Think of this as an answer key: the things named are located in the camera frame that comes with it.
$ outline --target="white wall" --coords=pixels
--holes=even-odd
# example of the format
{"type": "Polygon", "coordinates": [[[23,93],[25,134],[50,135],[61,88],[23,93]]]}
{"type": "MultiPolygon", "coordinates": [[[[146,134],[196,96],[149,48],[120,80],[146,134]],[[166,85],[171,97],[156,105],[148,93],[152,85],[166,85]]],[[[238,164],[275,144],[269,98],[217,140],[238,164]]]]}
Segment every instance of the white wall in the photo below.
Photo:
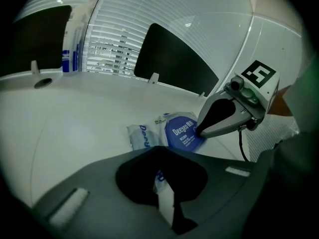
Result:
{"type": "MultiPolygon", "coordinates": [[[[134,44],[134,55],[138,55],[149,26],[157,23],[183,40],[214,71],[219,78],[216,90],[234,63],[251,17],[249,0],[100,0],[90,21],[86,47],[112,45],[116,49],[134,44]]],[[[116,60],[118,53],[111,56],[111,51],[95,50],[85,52],[83,71],[101,70],[103,61],[106,70],[127,68],[124,63],[114,67],[107,63],[116,60]]],[[[131,68],[135,62],[129,57],[131,68]]]]}
{"type": "Polygon", "coordinates": [[[247,40],[229,78],[258,60],[281,73],[279,89],[295,82],[302,63],[302,38],[279,23],[254,16],[247,40]]]}
{"type": "MultiPolygon", "coordinates": [[[[0,165],[13,194],[29,206],[83,166],[131,151],[128,125],[163,113],[198,115],[206,100],[115,75],[45,76],[53,83],[38,90],[30,74],[0,80],[0,165]]],[[[243,160],[238,142],[236,132],[212,138],[199,153],[243,160]]]]}
{"type": "Polygon", "coordinates": [[[302,32],[302,18],[289,0],[251,0],[251,4],[255,15],[272,19],[297,33],[302,32]]]}

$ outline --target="white strip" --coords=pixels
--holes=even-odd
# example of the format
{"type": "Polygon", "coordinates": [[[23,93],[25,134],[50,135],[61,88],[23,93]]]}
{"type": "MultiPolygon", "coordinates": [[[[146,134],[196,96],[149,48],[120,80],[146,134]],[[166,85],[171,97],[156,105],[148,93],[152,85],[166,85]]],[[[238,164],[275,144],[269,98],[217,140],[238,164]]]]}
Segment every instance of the white strip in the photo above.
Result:
{"type": "Polygon", "coordinates": [[[144,78],[140,78],[140,77],[136,77],[135,75],[128,75],[128,74],[119,74],[119,73],[112,73],[112,72],[107,72],[107,71],[101,71],[101,70],[94,70],[94,69],[88,69],[86,72],[97,72],[100,74],[108,74],[108,75],[118,75],[124,78],[130,78],[130,79],[135,79],[135,80],[139,80],[139,81],[143,81],[143,82],[148,82],[148,79],[144,79],[144,78]]]}
{"type": "Polygon", "coordinates": [[[137,42],[137,41],[135,41],[135,40],[133,40],[133,39],[128,39],[126,36],[124,37],[124,36],[118,36],[118,35],[114,35],[114,34],[103,34],[103,36],[100,34],[100,36],[99,37],[90,37],[90,41],[104,41],[104,42],[110,42],[110,38],[111,39],[114,39],[114,40],[119,40],[119,41],[122,41],[122,42],[119,42],[119,41],[117,41],[118,42],[118,44],[119,45],[125,45],[126,46],[126,44],[128,43],[128,44],[130,44],[130,45],[132,45],[133,46],[133,48],[132,49],[135,49],[135,50],[140,50],[141,49],[141,46],[142,46],[142,43],[141,42],[137,42]]]}
{"type": "Polygon", "coordinates": [[[231,166],[228,166],[225,171],[229,172],[229,173],[236,174],[236,175],[244,176],[244,177],[248,177],[250,175],[250,172],[239,170],[239,169],[233,168],[231,166]]]}
{"type": "Polygon", "coordinates": [[[127,59],[121,59],[121,58],[117,58],[117,57],[102,58],[101,56],[88,56],[87,61],[94,62],[94,63],[99,62],[99,63],[104,63],[104,64],[112,64],[112,65],[116,65],[116,66],[129,67],[132,70],[134,69],[135,63],[136,63],[135,61],[131,61],[131,60],[127,60],[127,59]]]}
{"type": "Polygon", "coordinates": [[[127,55],[128,52],[126,53],[119,53],[116,51],[110,51],[110,50],[100,50],[100,49],[94,49],[94,48],[88,48],[89,53],[87,53],[87,57],[99,57],[101,59],[106,58],[106,59],[115,59],[118,60],[116,56],[121,56],[121,58],[128,58],[130,63],[136,63],[137,61],[137,56],[131,56],[127,55]]]}
{"type": "Polygon", "coordinates": [[[174,191],[167,184],[165,189],[159,194],[159,212],[162,214],[167,223],[172,226],[174,219],[174,191]]]}
{"type": "Polygon", "coordinates": [[[83,205],[89,195],[85,189],[78,188],[62,206],[52,215],[49,223],[56,228],[63,228],[83,205]]]}
{"type": "Polygon", "coordinates": [[[134,66],[132,65],[126,65],[126,64],[111,62],[107,60],[95,60],[95,59],[88,58],[87,61],[90,62],[87,64],[88,66],[101,67],[102,65],[98,65],[97,63],[102,63],[102,64],[105,64],[106,66],[116,66],[114,67],[115,70],[117,70],[119,67],[126,67],[127,69],[134,70],[134,66]]]}
{"type": "Polygon", "coordinates": [[[125,31],[129,31],[131,36],[134,38],[138,38],[141,43],[143,43],[147,29],[140,27],[135,24],[131,24],[130,22],[127,22],[125,20],[117,19],[117,18],[111,18],[111,17],[99,17],[100,19],[96,19],[93,25],[94,31],[104,32],[104,28],[106,29],[112,29],[112,33],[116,33],[118,31],[119,34],[122,34],[122,30],[118,29],[125,29],[125,31]]]}
{"type": "Polygon", "coordinates": [[[94,46],[94,47],[99,47],[99,48],[105,48],[105,49],[110,49],[110,50],[119,50],[119,51],[123,51],[124,53],[131,53],[131,54],[134,54],[134,55],[139,55],[140,53],[137,52],[137,51],[133,51],[133,50],[129,50],[129,49],[125,49],[125,48],[120,48],[118,46],[113,46],[111,44],[103,44],[103,43],[90,43],[91,46],[94,46]]]}
{"type": "Polygon", "coordinates": [[[90,45],[99,46],[99,45],[109,45],[109,43],[111,43],[112,45],[110,47],[112,49],[117,49],[117,47],[122,46],[122,48],[127,48],[127,50],[125,50],[126,52],[139,55],[141,47],[129,45],[128,42],[129,42],[129,40],[126,40],[126,42],[124,43],[124,42],[120,42],[120,41],[116,41],[116,40],[100,38],[100,40],[98,42],[92,42],[92,43],[90,43],[90,45]]]}
{"type": "Polygon", "coordinates": [[[124,70],[124,69],[119,69],[119,68],[114,68],[114,67],[108,67],[108,66],[94,66],[94,65],[87,65],[87,68],[86,68],[86,71],[87,72],[97,72],[97,73],[109,73],[109,74],[117,74],[116,72],[111,72],[110,70],[113,70],[113,71],[119,71],[121,73],[133,73],[130,72],[129,70],[124,70]],[[106,69],[106,70],[101,70],[101,69],[90,69],[89,67],[101,67],[103,69],[106,69]]]}
{"type": "Polygon", "coordinates": [[[195,95],[195,96],[199,96],[198,93],[194,93],[194,92],[189,91],[189,90],[181,89],[181,88],[179,88],[179,87],[175,87],[175,86],[173,86],[173,85],[169,85],[169,84],[166,84],[166,83],[163,83],[163,82],[158,82],[158,84],[159,84],[159,85],[162,85],[162,86],[169,87],[169,88],[173,88],[173,89],[176,89],[176,90],[181,90],[181,91],[184,91],[184,92],[188,92],[188,93],[193,94],[193,95],[195,95]]]}

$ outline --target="curved white surface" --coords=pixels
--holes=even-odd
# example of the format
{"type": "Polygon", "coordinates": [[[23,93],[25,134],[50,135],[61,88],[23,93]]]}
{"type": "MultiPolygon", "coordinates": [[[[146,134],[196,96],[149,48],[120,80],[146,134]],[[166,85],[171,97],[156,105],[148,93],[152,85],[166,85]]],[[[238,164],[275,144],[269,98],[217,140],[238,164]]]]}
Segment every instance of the curved white surface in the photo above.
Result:
{"type": "Polygon", "coordinates": [[[146,33],[157,23],[185,42],[216,74],[214,93],[238,55],[251,18],[250,0],[99,0],[86,35],[82,71],[133,73],[146,33]],[[126,55],[133,56],[125,60],[121,53],[121,61],[116,53],[101,50],[108,45],[115,50],[127,47],[131,51],[126,55]]]}
{"type": "MultiPolygon", "coordinates": [[[[33,88],[31,75],[0,80],[1,167],[19,199],[32,206],[85,165],[131,151],[126,126],[163,113],[199,114],[205,98],[114,75],[79,73],[33,88]]],[[[246,155],[248,145],[243,134],[246,155]]],[[[240,159],[238,133],[211,138],[200,154],[240,159]]]]}

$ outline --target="black panel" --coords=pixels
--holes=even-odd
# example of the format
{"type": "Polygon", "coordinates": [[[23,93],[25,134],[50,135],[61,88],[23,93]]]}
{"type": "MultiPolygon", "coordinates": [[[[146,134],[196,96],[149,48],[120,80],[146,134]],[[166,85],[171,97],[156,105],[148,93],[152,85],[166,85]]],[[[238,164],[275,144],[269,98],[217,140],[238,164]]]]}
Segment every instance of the black panel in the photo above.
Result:
{"type": "MultiPolygon", "coordinates": [[[[269,164],[267,162],[264,165],[261,162],[259,165],[266,167],[266,171],[268,171],[269,164]]],[[[235,224],[231,223],[233,217],[243,217],[239,225],[241,226],[241,223],[244,223],[246,219],[245,216],[237,215],[237,210],[248,210],[249,206],[254,204],[255,193],[258,191],[259,186],[262,187],[263,185],[263,183],[256,183],[256,180],[264,180],[263,176],[260,176],[260,172],[257,172],[256,176],[248,178],[226,172],[225,169],[229,166],[248,170],[253,174],[255,163],[197,155],[192,152],[162,146],[135,150],[83,167],[50,189],[34,205],[34,210],[42,218],[47,218],[53,210],[56,210],[57,206],[65,201],[74,188],[80,187],[88,190],[90,195],[65,229],[67,235],[72,235],[71,238],[172,239],[179,238],[175,237],[175,234],[180,234],[191,229],[193,230],[190,232],[199,229],[198,236],[191,234],[191,236],[187,237],[187,233],[182,236],[186,236],[187,238],[228,238],[226,236],[209,236],[213,234],[210,230],[216,231],[216,229],[227,227],[227,229],[224,229],[225,234],[228,231],[232,231],[232,227],[238,227],[237,222],[235,224]],[[152,155],[157,156],[155,159],[159,161],[158,157],[160,154],[164,155],[164,159],[160,161],[160,167],[163,167],[165,170],[163,171],[163,175],[167,179],[170,178],[167,182],[172,185],[171,187],[175,192],[173,229],[162,217],[156,206],[152,206],[152,203],[151,205],[149,203],[147,205],[138,204],[135,202],[136,199],[131,201],[131,198],[123,194],[118,187],[120,172],[121,176],[124,176],[120,179],[121,183],[128,183],[125,186],[127,189],[133,190],[135,188],[137,191],[134,193],[135,196],[140,193],[138,191],[142,185],[150,185],[152,189],[154,186],[152,170],[156,165],[153,163],[152,155]],[[196,163],[197,168],[195,170],[192,169],[195,166],[191,163],[196,163]],[[133,171],[135,169],[143,169],[146,172],[145,178],[142,177],[143,173],[138,175],[137,178],[137,171],[133,171]],[[197,172],[204,172],[204,178],[197,172]],[[149,182],[152,181],[152,183],[148,182],[149,178],[146,178],[148,175],[151,176],[149,182]],[[211,223],[210,219],[218,216],[229,203],[232,203],[232,199],[236,198],[246,183],[250,183],[251,185],[251,182],[249,182],[251,179],[255,183],[251,187],[246,187],[245,190],[245,194],[248,194],[249,197],[245,195],[244,198],[241,198],[240,204],[237,202],[236,206],[231,208],[231,211],[228,208],[225,212],[227,215],[223,214],[223,218],[228,219],[227,222],[223,226],[220,224],[214,225],[214,222],[211,223]],[[201,192],[191,192],[191,189],[200,188],[200,185],[205,185],[206,182],[207,185],[201,192]],[[186,196],[182,192],[185,192],[191,199],[195,194],[200,194],[194,200],[180,202],[182,200],[181,197],[186,196]],[[203,229],[205,229],[207,223],[209,223],[209,230],[207,236],[205,236],[201,232],[200,227],[204,226],[203,229]]]]}
{"type": "Polygon", "coordinates": [[[218,82],[209,66],[177,36],[152,24],[142,45],[134,74],[149,79],[159,74],[159,81],[207,97],[218,82]]]}
{"type": "Polygon", "coordinates": [[[0,77],[30,70],[32,60],[37,61],[39,69],[60,68],[64,31],[71,11],[69,5],[49,8],[12,24],[0,77]]]}
{"type": "Polygon", "coordinates": [[[132,201],[158,207],[153,187],[160,170],[178,202],[194,200],[207,183],[207,172],[202,166],[165,147],[153,148],[122,164],[116,173],[116,183],[132,201]]]}

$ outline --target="wet wipes package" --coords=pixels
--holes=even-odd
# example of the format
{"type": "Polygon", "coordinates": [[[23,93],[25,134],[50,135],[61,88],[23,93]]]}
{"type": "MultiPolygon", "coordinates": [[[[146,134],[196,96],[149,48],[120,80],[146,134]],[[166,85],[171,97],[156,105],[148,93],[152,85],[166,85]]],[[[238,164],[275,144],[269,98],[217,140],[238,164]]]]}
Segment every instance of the wet wipes package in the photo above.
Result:
{"type": "Polygon", "coordinates": [[[169,146],[185,151],[196,151],[204,138],[196,135],[197,117],[193,113],[164,114],[144,125],[128,126],[133,150],[169,146]]]}

